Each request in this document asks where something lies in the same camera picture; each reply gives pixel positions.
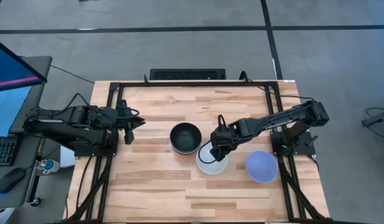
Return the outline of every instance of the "purple bowl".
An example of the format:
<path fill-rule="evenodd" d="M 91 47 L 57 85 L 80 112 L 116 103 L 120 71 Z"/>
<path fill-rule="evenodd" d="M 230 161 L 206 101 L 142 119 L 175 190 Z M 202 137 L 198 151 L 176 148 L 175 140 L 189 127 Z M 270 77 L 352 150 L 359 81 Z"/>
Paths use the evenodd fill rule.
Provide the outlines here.
<path fill-rule="evenodd" d="M 246 161 L 248 175 L 258 183 L 272 182 L 278 175 L 278 162 L 268 152 L 252 152 Z"/>

